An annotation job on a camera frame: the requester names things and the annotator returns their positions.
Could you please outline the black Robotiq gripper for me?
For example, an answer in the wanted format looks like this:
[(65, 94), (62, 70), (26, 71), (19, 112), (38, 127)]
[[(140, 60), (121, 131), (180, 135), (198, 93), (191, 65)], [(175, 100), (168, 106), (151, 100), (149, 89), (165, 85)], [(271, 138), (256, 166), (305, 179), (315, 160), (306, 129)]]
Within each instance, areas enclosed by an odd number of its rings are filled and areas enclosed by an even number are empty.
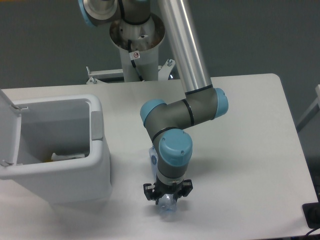
[(179, 184), (166, 185), (157, 178), (155, 184), (145, 183), (143, 185), (145, 197), (148, 201), (155, 201), (156, 205), (165, 194), (173, 195), (173, 199), (177, 201), (181, 197), (187, 197), (192, 190), (193, 183), (191, 179), (185, 179)]

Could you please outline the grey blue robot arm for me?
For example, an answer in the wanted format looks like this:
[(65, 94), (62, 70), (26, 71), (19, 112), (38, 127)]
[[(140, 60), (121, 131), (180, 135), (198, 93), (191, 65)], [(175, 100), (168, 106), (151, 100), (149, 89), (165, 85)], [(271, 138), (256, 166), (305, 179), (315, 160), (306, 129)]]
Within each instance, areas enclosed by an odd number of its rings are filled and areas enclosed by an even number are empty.
[(126, 82), (158, 79), (158, 49), (168, 37), (185, 98), (167, 104), (147, 101), (140, 117), (158, 155), (155, 182), (143, 191), (149, 201), (171, 195), (186, 197), (193, 189), (186, 171), (193, 142), (186, 129), (224, 115), (229, 108), (224, 91), (215, 88), (205, 66), (187, 0), (160, 0), (161, 16), (148, 0), (81, 0), (84, 21), (90, 26), (110, 23), (109, 34), (119, 49)]

